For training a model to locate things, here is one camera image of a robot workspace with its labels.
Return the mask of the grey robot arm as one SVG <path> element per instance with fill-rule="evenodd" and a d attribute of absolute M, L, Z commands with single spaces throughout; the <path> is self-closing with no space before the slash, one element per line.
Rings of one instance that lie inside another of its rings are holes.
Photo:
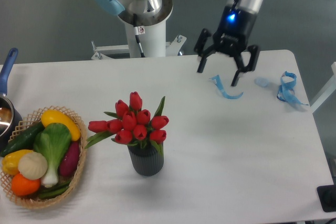
<path fill-rule="evenodd" d="M 105 12 L 124 23 L 130 57 L 165 57 L 166 21 L 173 10 L 172 0 L 95 0 Z M 249 45 L 263 0 L 227 0 L 218 28 L 214 33 L 203 29 L 194 51 L 200 58 L 198 72 L 203 72 L 207 58 L 217 52 L 235 60 L 237 71 L 232 80 L 236 86 L 243 73 L 254 71 L 260 48 Z"/>

